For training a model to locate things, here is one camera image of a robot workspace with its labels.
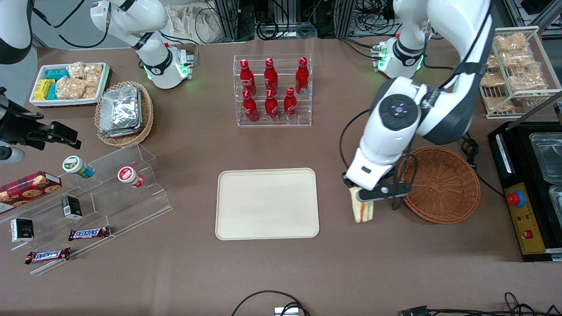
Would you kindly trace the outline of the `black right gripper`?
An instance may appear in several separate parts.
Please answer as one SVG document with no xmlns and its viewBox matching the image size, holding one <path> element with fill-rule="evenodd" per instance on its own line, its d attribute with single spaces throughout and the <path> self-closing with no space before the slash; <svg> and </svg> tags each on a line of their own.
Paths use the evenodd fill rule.
<svg viewBox="0 0 562 316">
<path fill-rule="evenodd" d="M 1 140 L 8 144 L 20 144 L 40 151 L 44 150 L 46 142 L 66 144 L 74 149 L 82 146 L 76 130 L 60 122 L 45 126 L 36 116 L 9 99 L 1 100 L 0 124 Z"/>
</svg>

